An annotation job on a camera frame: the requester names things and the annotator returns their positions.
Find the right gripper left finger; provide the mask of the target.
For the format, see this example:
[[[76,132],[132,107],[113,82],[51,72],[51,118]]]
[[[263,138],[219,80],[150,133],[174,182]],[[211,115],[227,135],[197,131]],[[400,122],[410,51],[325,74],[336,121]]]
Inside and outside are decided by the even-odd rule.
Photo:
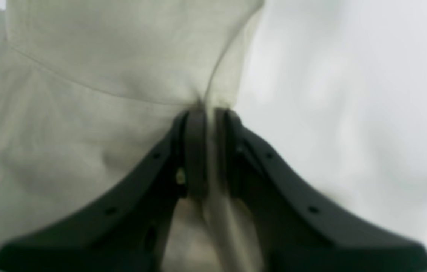
[[[158,272],[175,206],[203,199],[206,113],[180,113],[114,188],[73,215],[0,249],[4,272]]]

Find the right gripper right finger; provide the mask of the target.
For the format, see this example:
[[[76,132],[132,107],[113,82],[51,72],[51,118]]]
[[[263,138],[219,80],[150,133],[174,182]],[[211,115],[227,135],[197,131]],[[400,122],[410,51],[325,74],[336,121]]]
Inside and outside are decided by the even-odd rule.
[[[236,112],[215,110],[230,196],[254,221],[266,272],[427,272],[427,250],[305,182]]]

